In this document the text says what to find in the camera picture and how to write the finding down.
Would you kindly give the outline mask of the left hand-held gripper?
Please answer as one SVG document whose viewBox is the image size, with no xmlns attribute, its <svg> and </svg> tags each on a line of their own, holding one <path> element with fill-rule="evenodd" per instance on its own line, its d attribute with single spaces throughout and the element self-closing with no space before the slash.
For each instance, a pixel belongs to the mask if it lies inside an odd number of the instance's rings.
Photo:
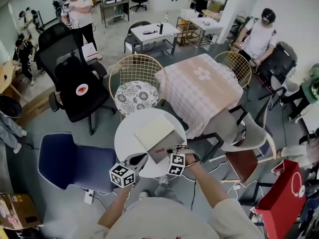
<svg viewBox="0 0 319 239">
<path fill-rule="evenodd" d="M 136 185 L 139 172 L 146 165 L 148 157 L 147 153 L 135 153 L 116 163 L 109 171 L 111 182 L 122 189 Z"/>
</svg>

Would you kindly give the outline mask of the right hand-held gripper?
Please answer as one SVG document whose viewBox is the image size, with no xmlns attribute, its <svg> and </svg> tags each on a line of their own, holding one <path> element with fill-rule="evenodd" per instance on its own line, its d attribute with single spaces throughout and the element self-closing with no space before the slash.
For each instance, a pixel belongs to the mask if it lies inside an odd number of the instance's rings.
<svg viewBox="0 0 319 239">
<path fill-rule="evenodd" d="M 193 163 L 200 161 L 199 155 L 190 150 L 187 145 L 175 145 L 175 148 L 167 149 L 169 163 L 167 167 L 167 174 L 172 176 L 181 176 L 184 169 L 190 167 Z M 195 161 L 189 164 L 186 163 L 186 156 L 193 155 Z"/>
</svg>

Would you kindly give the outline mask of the cardboard box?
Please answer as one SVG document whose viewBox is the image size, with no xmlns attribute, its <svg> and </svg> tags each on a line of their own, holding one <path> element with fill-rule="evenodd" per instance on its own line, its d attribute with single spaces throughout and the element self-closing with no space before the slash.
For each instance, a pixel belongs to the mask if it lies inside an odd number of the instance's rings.
<svg viewBox="0 0 319 239">
<path fill-rule="evenodd" d="M 167 149 L 184 143 L 183 137 L 164 115 L 147 122 L 134 136 L 156 164 L 167 157 Z M 155 150 L 161 148 L 165 148 L 165 152 L 155 154 Z"/>
<path fill-rule="evenodd" d="M 28 194 L 0 193 L 0 228 L 23 230 L 42 225 Z"/>
</svg>

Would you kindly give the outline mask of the person's left forearm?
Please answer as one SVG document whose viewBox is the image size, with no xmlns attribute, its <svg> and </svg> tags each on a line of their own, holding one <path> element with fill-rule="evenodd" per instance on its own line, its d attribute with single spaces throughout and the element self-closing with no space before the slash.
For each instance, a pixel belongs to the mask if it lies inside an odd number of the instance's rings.
<svg viewBox="0 0 319 239">
<path fill-rule="evenodd" d="M 101 216 L 98 224 L 110 229 L 122 215 L 126 199 L 132 189 L 132 185 L 121 189 L 116 199 L 111 203 L 105 213 Z"/>
</svg>

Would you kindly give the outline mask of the person's right forearm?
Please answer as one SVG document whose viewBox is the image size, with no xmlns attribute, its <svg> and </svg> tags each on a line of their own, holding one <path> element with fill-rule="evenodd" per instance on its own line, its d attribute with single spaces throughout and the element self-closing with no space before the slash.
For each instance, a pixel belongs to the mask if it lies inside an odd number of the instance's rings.
<svg viewBox="0 0 319 239">
<path fill-rule="evenodd" d="M 211 208 L 227 199 L 227 193 L 223 189 L 222 185 L 213 178 L 207 171 L 202 167 L 199 161 L 195 159 L 194 154 L 187 154 L 185 156 L 186 164 L 192 172 L 193 176 L 197 179 L 200 188 L 208 201 Z"/>
</svg>

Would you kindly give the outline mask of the white round table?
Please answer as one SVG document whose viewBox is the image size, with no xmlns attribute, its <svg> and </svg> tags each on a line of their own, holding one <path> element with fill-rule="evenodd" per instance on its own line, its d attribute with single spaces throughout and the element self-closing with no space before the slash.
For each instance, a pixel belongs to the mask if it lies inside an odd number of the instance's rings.
<svg viewBox="0 0 319 239">
<path fill-rule="evenodd" d="M 184 140 L 184 145 L 187 144 L 186 133 L 182 124 L 170 113 L 161 109 L 142 109 L 138 110 L 125 119 L 122 120 L 118 126 L 114 139 L 114 146 L 117 158 L 123 161 L 127 156 L 135 153 L 144 153 L 145 149 L 138 142 L 134 133 L 144 126 L 153 118 L 163 115 L 175 127 L 175 130 Z M 163 159 L 160 163 L 156 164 L 151 158 L 148 159 L 146 165 L 140 172 L 141 177 L 157 178 L 167 174 L 169 158 Z"/>
</svg>

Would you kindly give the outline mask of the person's grey trousers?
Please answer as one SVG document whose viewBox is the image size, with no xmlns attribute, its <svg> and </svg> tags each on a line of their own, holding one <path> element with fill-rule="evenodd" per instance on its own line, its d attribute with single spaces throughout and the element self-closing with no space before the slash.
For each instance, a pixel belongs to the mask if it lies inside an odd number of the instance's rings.
<svg viewBox="0 0 319 239">
<path fill-rule="evenodd" d="M 179 200 L 173 190 L 165 183 L 160 183 L 154 191 L 155 197 L 166 198 L 178 202 L 183 205 L 183 202 Z"/>
</svg>

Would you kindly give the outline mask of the white power strip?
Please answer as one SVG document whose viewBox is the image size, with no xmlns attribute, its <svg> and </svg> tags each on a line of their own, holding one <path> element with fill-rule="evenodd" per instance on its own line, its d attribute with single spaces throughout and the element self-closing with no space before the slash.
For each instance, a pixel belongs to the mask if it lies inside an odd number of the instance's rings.
<svg viewBox="0 0 319 239">
<path fill-rule="evenodd" d="M 94 200 L 94 191 L 89 190 L 89 189 L 85 189 L 84 191 L 85 191 L 84 202 L 86 204 L 91 205 L 93 203 L 93 200 Z"/>
</svg>

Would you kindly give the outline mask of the pink checked tablecloth table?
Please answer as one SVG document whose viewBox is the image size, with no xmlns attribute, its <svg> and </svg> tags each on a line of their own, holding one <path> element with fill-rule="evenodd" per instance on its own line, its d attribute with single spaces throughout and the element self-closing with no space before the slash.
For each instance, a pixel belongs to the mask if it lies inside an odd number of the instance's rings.
<svg viewBox="0 0 319 239">
<path fill-rule="evenodd" d="M 188 139 L 200 136 L 214 116 L 235 107 L 243 94 L 234 73 L 206 53 L 166 66 L 155 77 L 159 98 L 188 125 Z"/>
</svg>

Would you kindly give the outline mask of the blue fabric chair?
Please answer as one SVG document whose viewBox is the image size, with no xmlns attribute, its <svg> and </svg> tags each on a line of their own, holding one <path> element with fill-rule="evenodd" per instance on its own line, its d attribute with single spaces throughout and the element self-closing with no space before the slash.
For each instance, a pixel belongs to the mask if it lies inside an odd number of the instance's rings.
<svg viewBox="0 0 319 239">
<path fill-rule="evenodd" d="M 74 185 L 111 193 L 114 184 L 109 171 L 115 163 L 114 149 L 79 145 L 70 132 L 57 132 L 42 137 L 37 170 L 47 182 L 61 190 Z"/>
</svg>

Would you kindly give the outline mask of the floral round cushion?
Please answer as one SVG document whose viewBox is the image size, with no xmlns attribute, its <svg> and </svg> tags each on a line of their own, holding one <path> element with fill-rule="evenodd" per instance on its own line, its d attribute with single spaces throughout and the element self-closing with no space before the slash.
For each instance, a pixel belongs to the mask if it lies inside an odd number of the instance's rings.
<svg viewBox="0 0 319 239">
<path fill-rule="evenodd" d="M 154 108 L 158 103 L 157 88 L 150 83 L 132 81 L 120 85 L 115 93 L 115 105 L 123 116 Z"/>
</svg>

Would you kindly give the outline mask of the brown seat cushion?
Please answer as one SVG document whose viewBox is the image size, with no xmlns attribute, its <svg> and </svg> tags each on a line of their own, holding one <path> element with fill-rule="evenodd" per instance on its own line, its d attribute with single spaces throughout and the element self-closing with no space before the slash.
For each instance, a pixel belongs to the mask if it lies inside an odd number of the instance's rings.
<svg viewBox="0 0 319 239">
<path fill-rule="evenodd" d="M 227 152 L 226 159 L 239 181 L 246 186 L 258 165 L 254 150 Z"/>
</svg>

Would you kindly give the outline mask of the person's white shirt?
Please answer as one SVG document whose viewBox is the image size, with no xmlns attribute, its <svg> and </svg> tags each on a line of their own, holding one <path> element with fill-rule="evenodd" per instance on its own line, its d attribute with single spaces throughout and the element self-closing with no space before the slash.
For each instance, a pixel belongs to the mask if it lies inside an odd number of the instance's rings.
<svg viewBox="0 0 319 239">
<path fill-rule="evenodd" d="M 166 198 L 139 200 L 110 228 L 97 225 L 90 239 L 264 239 L 239 202 L 225 199 L 208 221 Z"/>
</svg>

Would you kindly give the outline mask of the black mesh office chair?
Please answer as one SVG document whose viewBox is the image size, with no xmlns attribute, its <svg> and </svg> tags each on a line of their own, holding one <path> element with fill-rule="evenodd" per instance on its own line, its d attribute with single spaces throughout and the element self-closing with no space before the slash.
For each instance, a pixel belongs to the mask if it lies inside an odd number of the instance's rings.
<svg viewBox="0 0 319 239">
<path fill-rule="evenodd" d="M 49 95 L 49 104 L 53 112 L 65 110 L 71 122 L 88 120 L 89 134 L 94 130 L 91 126 L 91 115 L 99 108 L 116 109 L 105 105 L 110 94 L 103 85 L 107 71 L 99 62 L 86 62 L 82 47 L 77 42 L 77 35 L 65 24 L 57 23 L 39 36 L 39 50 L 36 61 L 48 74 L 55 85 L 55 92 Z M 76 88 L 81 84 L 89 86 L 83 96 L 76 95 Z"/>
</svg>

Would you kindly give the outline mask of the white plate with red fruit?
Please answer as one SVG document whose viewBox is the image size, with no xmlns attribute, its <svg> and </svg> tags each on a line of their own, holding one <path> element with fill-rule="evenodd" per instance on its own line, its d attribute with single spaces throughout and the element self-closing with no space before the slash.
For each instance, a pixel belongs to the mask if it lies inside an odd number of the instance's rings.
<svg viewBox="0 0 319 239">
<path fill-rule="evenodd" d="M 87 84 L 81 84 L 76 88 L 76 95 L 83 96 L 88 92 L 89 86 Z"/>
</svg>

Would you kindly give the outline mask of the white desk with shelf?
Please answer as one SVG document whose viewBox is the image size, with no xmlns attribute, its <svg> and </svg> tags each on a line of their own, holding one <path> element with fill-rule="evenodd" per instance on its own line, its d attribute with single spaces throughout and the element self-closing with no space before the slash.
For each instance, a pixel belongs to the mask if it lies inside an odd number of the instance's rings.
<svg viewBox="0 0 319 239">
<path fill-rule="evenodd" d="M 131 29 L 132 54 L 174 54 L 177 35 L 180 31 L 171 24 L 164 22 L 162 34 L 159 34 L 160 24 L 154 23 Z"/>
</svg>

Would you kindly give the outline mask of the red paper bag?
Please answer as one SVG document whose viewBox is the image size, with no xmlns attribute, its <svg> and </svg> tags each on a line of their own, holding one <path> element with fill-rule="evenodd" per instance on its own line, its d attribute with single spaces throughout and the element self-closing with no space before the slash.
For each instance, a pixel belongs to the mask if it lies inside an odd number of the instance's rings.
<svg viewBox="0 0 319 239">
<path fill-rule="evenodd" d="M 258 202 L 268 239 L 284 239 L 306 203 L 304 181 L 298 163 L 284 159 L 272 169 L 280 175 Z"/>
</svg>

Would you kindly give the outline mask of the white box red stripe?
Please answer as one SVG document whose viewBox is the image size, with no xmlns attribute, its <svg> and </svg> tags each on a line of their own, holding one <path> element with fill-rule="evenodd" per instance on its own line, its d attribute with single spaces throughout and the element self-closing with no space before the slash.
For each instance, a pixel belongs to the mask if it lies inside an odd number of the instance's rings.
<svg viewBox="0 0 319 239">
<path fill-rule="evenodd" d="M 97 59 L 99 55 L 99 52 L 95 49 L 93 43 L 83 45 L 82 53 L 86 62 Z"/>
</svg>

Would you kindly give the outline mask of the gold metal rack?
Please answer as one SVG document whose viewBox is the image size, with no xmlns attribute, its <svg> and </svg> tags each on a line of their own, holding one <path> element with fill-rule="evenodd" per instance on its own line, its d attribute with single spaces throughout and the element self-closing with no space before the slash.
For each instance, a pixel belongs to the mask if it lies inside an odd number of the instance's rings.
<svg viewBox="0 0 319 239">
<path fill-rule="evenodd" d="M 179 46 L 198 44 L 199 29 L 195 24 L 179 16 L 176 22 L 176 29 L 180 31 L 180 33 L 177 35 L 177 43 Z"/>
</svg>

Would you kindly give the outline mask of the white shell chair black legs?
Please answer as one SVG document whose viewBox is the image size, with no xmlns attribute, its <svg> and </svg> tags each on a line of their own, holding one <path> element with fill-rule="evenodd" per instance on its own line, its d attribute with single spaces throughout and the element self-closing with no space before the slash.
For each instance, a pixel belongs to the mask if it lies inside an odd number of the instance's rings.
<svg viewBox="0 0 319 239">
<path fill-rule="evenodd" d="M 299 86 L 297 83 L 292 82 L 290 79 L 286 79 L 283 83 L 275 77 L 271 77 L 269 93 L 260 97 L 258 100 L 262 100 L 267 97 L 271 97 L 272 99 L 277 95 L 277 100 L 272 104 L 272 108 L 274 108 L 277 104 L 280 103 L 281 98 L 286 96 L 286 93 L 293 94 L 299 90 Z"/>
</svg>

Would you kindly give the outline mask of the small white table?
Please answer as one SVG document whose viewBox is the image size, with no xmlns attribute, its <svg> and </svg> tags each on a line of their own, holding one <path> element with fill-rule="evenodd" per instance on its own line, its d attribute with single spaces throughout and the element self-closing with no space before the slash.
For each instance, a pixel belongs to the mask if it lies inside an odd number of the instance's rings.
<svg viewBox="0 0 319 239">
<path fill-rule="evenodd" d="M 196 48 L 216 43 L 223 30 L 221 24 L 210 17 L 193 17 L 189 23 L 196 27 L 197 36 L 189 40 Z"/>
</svg>

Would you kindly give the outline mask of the black plastic bin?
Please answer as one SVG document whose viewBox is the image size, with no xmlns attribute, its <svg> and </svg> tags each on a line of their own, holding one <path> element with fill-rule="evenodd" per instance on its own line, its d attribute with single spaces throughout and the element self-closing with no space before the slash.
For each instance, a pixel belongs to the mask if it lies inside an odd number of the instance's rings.
<svg viewBox="0 0 319 239">
<path fill-rule="evenodd" d="M 296 67 L 298 57 L 294 49 L 287 43 L 277 43 L 273 53 L 257 69 L 257 78 L 265 88 L 272 91 L 271 77 L 274 76 L 281 84 L 288 73 Z"/>
</svg>

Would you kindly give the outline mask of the white counter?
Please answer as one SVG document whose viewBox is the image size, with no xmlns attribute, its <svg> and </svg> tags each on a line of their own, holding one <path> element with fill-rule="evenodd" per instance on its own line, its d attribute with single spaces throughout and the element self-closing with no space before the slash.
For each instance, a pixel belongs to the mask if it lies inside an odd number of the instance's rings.
<svg viewBox="0 0 319 239">
<path fill-rule="evenodd" d="M 180 10 L 189 8 L 189 0 L 148 0 L 148 11 L 164 11 Z"/>
</svg>

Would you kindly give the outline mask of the wooden desk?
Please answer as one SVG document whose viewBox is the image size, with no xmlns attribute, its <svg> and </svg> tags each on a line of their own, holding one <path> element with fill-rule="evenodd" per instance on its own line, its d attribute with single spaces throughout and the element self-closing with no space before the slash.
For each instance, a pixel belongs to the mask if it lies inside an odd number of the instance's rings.
<svg viewBox="0 0 319 239">
<path fill-rule="evenodd" d="M 0 94 L 2 94 L 7 88 L 11 88 L 25 103 L 28 101 L 23 95 L 13 86 L 12 80 L 15 75 L 16 65 L 12 60 L 8 60 L 4 65 L 0 65 Z"/>
</svg>

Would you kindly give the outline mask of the grey desk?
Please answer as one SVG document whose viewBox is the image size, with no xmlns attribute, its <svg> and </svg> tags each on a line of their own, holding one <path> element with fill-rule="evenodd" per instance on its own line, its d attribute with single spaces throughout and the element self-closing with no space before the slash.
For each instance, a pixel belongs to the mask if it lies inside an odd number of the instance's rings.
<svg viewBox="0 0 319 239">
<path fill-rule="evenodd" d="M 129 0 L 109 0 L 99 4 L 101 22 L 104 27 L 115 18 L 124 18 L 130 21 L 130 2 Z"/>
</svg>

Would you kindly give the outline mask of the black frame grey seat chair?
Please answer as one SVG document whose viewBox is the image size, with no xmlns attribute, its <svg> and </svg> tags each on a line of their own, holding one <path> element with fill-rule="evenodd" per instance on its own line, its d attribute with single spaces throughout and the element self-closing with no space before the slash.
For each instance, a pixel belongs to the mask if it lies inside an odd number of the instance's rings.
<svg viewBox="0 0 319 239">
<path fill-rule="evenodd" d="M 232 151 L 236 148 L 233 146 L 234 141 L 239 133 L 238 126 L 248 114 L 242 105 L 238 105 L 230 110 L 223 109 L 216 116 L 214 116 L 203 133 L 193 139 L 188 139 L 188 142 L 197 142 L 207 140 L 211 143 L 213 148 L 205 154 L 202 162 L 207 162 L 211 159 L 218 149 L 223 151 Z"/>
</svg>

